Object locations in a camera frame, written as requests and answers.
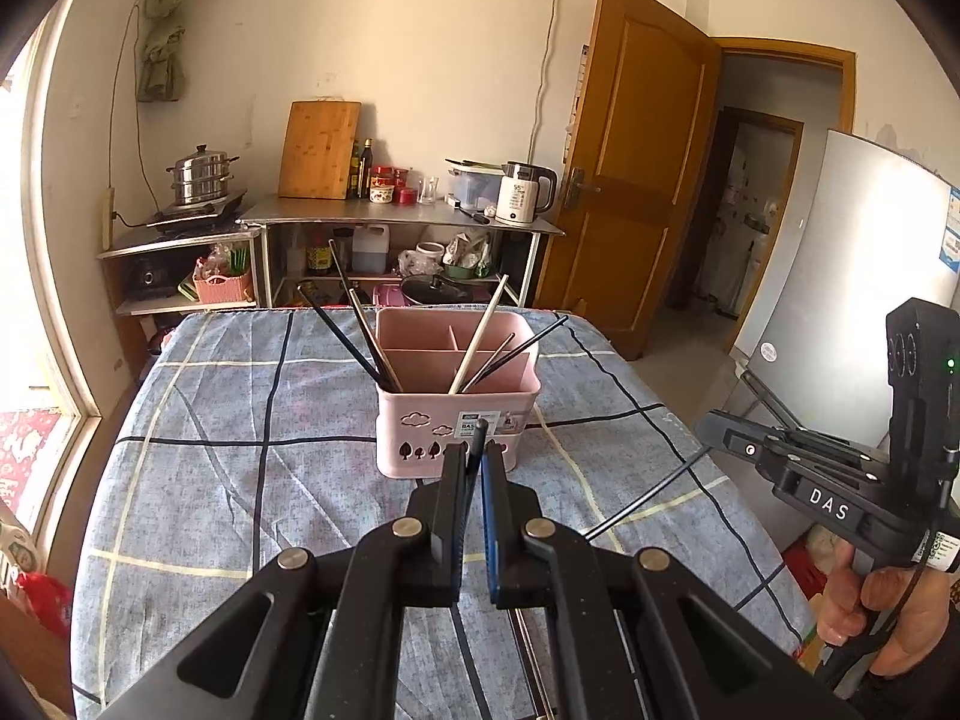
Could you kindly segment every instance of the cloud cutout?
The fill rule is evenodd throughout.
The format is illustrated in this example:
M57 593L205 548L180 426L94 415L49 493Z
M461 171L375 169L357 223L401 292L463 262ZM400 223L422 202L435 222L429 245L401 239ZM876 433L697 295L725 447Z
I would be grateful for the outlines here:
M400 418L400 424L407 427L424 427L424 425L430 424L430 416L420 412L408 413L408 415Z

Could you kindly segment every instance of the human hand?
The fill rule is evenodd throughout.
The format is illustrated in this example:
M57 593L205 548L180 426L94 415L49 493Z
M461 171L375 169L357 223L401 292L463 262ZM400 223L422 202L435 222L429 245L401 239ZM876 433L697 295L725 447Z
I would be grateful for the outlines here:
M817 615L817 633L835 647L863 632L867 610L894 608L913 576L912 568L882 568L861 580L851 570L853 545L837 541L836 565L827 578L824 603ZM909 671L937 646L949 621L950 579L943 571L925 568L904 604L890 640L880 649L870 671L896 677Z

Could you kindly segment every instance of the door handle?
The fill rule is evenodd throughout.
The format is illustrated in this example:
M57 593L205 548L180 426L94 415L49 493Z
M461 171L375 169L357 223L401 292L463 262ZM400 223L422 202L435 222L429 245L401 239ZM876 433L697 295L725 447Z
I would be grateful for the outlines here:
M568 211L577 207L577 203L580 202L581 191L593 191L594 193L600 191L600 187L584 184L584 177L586 177L586 174L582 167L575 167L570 172L570 179L566 185L566 196L563 199L563 210Z

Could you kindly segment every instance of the stainless steel countertop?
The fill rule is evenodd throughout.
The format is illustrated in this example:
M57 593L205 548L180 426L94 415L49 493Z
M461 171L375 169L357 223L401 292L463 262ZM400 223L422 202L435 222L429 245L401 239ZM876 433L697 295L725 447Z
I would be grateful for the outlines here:
M360 223L380 221L392 224L439 224L451 227L478 227L488 230L563 235L563 230L549 221L538 218L527 227L517 227L491 219L480 224L461 214L443 201L433 205L398 205L372 203L368 200L318 200L298 197L269 196L253 205L240 217L249 224L282 224L296 221L328 221L329 223Z
M216 230L187 230L176 234L162 235L153 227L138 227L128 230L108 250L97 255L98 260L125 257L147 251L166 251L171 248L198 247L204 244L219 244L229 241L252 241L262 232L260 227L231 223Z

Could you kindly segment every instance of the plastic jug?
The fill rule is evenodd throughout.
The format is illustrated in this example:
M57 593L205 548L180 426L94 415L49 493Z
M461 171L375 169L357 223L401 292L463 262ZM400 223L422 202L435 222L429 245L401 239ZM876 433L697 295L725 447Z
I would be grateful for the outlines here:
M385 224L359 224L353 228L354 274L385 274L390 251L390 227Z

